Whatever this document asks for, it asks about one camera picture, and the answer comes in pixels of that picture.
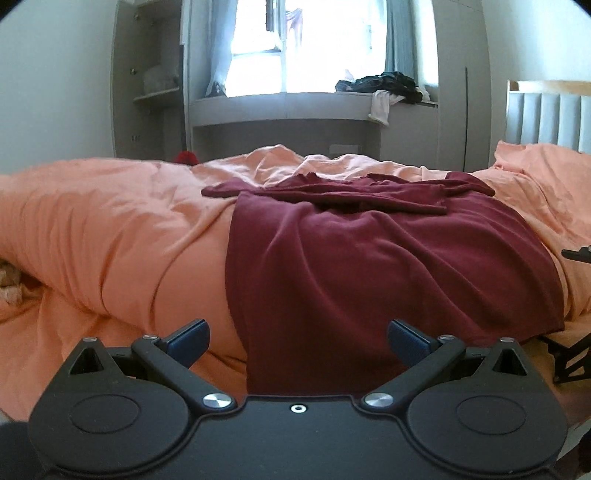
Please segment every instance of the window sill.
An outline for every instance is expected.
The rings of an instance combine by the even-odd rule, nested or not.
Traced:
[[[189,121],[192,128],[285,119],[368,120],[370,93],[313,92],[273,93],[241,97],[203,98],[191,103]],[[437,108],[435,102],[416,105],[401,103],[393,108]]]

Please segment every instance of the upholstered headboard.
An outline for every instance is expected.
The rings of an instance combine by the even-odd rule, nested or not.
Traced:
[[[591,154],[591,83],[509,82],[505,140]]]

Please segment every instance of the built-in cabinet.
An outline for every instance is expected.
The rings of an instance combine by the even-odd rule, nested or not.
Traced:
[[[182,0],[119,1],[112,72],[117,157],[172,160],[185,149],[182,13]],[[156,66],[166,84],[146,91],[146,72]]]

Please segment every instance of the shelf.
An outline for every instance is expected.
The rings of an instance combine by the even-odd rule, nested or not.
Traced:
[[[181,106],[180,89],[178,87],[170,90],[162,90],[148,95],[134,98],[136,105],[142,105],[149,108],[162,109],[171,106]]]
[[[140,0],[136,7],[140,14],[144,14],[153,20],[161,20],[169,17],[180,17],[183,0]]]
[[[370,93],[354,92],[214,97],[192,102],[189,117],[191,127],[282,119],[368,120],[371,103]],[[437,107],[436,103],[417,105]]]

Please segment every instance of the dark red blanket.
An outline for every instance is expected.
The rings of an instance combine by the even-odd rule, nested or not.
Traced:
[[[476,177],[409,183],[295,176],[240,193],[226,289],[251,394],[362,395],[399,374],[386,330],[402,319],[469,345],[563,328],[548,252]]]

